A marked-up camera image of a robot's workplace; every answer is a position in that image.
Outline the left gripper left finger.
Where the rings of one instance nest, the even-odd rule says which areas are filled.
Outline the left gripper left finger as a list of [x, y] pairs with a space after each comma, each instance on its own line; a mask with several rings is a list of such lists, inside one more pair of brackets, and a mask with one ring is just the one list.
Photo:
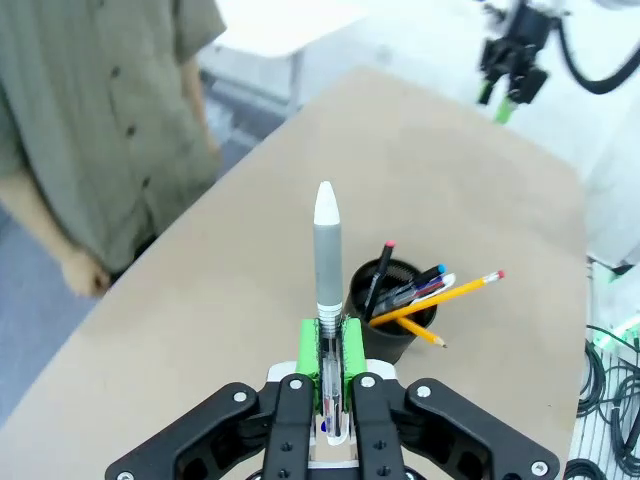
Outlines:
[[264, 387], [233, 382], [113, 462], [107, 479], [221, 479], [263, 451], [264, 479], [306, 479], [319, 329], [305, 320], [294, 371]]

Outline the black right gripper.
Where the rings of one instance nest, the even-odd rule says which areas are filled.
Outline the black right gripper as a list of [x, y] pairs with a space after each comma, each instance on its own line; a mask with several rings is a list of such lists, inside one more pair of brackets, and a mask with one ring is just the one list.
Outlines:
[[500, 102], [494, 122], [505, 125], [519, 104], [530, 104], [548, 78], [546, 70], [536, 63], [554, 26], [552, 11], [534, 3], [513, 3], [509, 9], [491, 3], [483, 5], [499, 36], [487, 38], [481, 53], [479, 69], [484, 81], [477, 103], [487, 106], [495, 84], [508, 79], [507, 94]]

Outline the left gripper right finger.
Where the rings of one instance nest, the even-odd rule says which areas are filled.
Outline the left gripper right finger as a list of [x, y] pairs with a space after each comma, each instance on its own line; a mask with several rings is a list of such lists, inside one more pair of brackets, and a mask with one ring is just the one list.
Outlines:
[[558, 476], [554, 453], [440, 381], [404, 387], [369, 370], [359, 319], [344, 320], [342, 346], [361, 478], [405, 478], [404, 450], [453, 479]]

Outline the person's right hand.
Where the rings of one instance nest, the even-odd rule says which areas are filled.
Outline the person's right hand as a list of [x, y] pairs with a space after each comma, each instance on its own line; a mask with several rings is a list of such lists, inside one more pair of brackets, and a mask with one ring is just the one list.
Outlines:
[[92, 255], [72, 248], [58, 260], [62, 275], [70, 290], [84, 297], [101, 297], [111, 285], [111, 277]]

